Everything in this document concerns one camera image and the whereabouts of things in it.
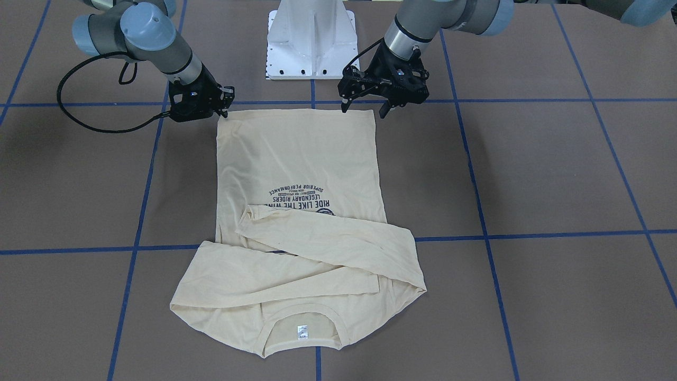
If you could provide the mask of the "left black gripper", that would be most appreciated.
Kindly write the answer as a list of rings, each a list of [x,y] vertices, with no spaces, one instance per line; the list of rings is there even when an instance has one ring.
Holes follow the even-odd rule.
[[[359,58],[377,47],[369,67],[357,68]],[[342,97],[341,111],[347,113],[352,102],[367,95],[386,99],[379,109],[379,117],[385,119],[392,106],[406,106],[409,102],[421,104],[429,97],[426,80],[429,72],[423,66],[421,49],[415,46],[413,57],[401,59],[392,53],[384,41],[377,41],[358,53],[342,71],[338,93]]]

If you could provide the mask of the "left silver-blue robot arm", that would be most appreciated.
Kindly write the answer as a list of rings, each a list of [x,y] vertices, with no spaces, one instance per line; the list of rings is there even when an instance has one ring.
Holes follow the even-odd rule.
[[[438,31],[494,36],[510,24],[514,9],[513,1],[404,1],[385,35],[371,45],[375,53],[368,67],[358,69],[355,56],[343,68],[337,86],[341,111],[365,96],[384,99],[380,118],[393,108],[423,103],[429,72],[421,56]]]

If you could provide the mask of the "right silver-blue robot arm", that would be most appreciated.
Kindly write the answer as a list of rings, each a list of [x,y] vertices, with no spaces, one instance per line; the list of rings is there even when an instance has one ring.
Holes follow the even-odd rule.
[[[175,122],[227,117],[235,90],[222,86],[172,23],[174,1],[87,1],[99,14],[82,15],[72,25],[86,63],[120,58],[126,64],[151,62],[168,81],[171,107],[157,115]]]

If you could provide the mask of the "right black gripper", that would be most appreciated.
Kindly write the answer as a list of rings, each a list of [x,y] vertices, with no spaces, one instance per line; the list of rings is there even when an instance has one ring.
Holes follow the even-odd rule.
[[[222,86],[203,67],[197,79],[184,85],[176,79],[169,83],[171,108],[169,117],[175,122],[210,118],[214,113],[227,118],[228,108],[235,99],[233,86]]]

